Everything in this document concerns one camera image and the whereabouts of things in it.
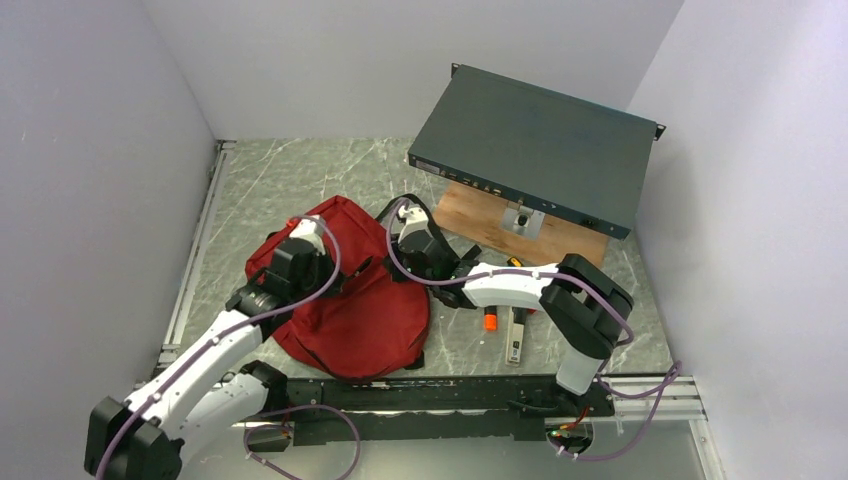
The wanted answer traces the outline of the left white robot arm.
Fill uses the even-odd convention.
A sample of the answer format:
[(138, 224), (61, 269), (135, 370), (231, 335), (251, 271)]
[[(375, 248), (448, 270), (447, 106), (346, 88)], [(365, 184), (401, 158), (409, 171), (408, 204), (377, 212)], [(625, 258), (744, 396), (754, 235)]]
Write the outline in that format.
[(309, 219), (287, 234), (271, 264), (249, 276), (201, 337), (155, 378), (92, 410), (84, 468), (95, 479), (176, 479), (183, 466), (232, 424), (272, 420), (291, 406), (288, 378), (237, 360), (261, 346), (293, 313), (341, 285), (342, 250)]

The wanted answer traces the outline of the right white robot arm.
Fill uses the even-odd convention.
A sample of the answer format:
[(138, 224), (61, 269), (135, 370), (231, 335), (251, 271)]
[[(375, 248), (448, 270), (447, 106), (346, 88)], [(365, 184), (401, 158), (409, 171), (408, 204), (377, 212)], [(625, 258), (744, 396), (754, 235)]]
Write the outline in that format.
[(507, 267), (474, 258), (447, 261), (427, 231), (386, 235), (390, 270), (426, 286), (454, 309), (505, 306), (543, 311), (569, 345), (555, 374), (551, 401), (574, 415), (590, 399), (596, 375), (614, 350), (634, 340), (632, 296), (579, 254), (536, 267)]

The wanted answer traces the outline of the red student backpack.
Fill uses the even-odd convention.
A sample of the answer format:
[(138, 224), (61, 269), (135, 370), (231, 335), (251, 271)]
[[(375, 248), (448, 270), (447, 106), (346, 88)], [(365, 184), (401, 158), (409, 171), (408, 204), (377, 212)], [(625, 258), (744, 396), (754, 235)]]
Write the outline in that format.
[[(337, 278), (324, 296), (268, 319), (262, 326), (264, 337), (293, 359), (348, 383), (420, 368), (429, 332), (429, 295), (422, 284), (391, 280), (380, 220), (342, 196), (311, 212), (325, 221), (339, 244), (329, 252)], [(288, 238), (295, 223), (292, 219), (284, 229), (269, 234), (270, 243)], [(301, 300), (264, 292), (264, 266), (271, 249), (265, 241), (248, 259), (248, 282), (228, 302), (249, 317)]]

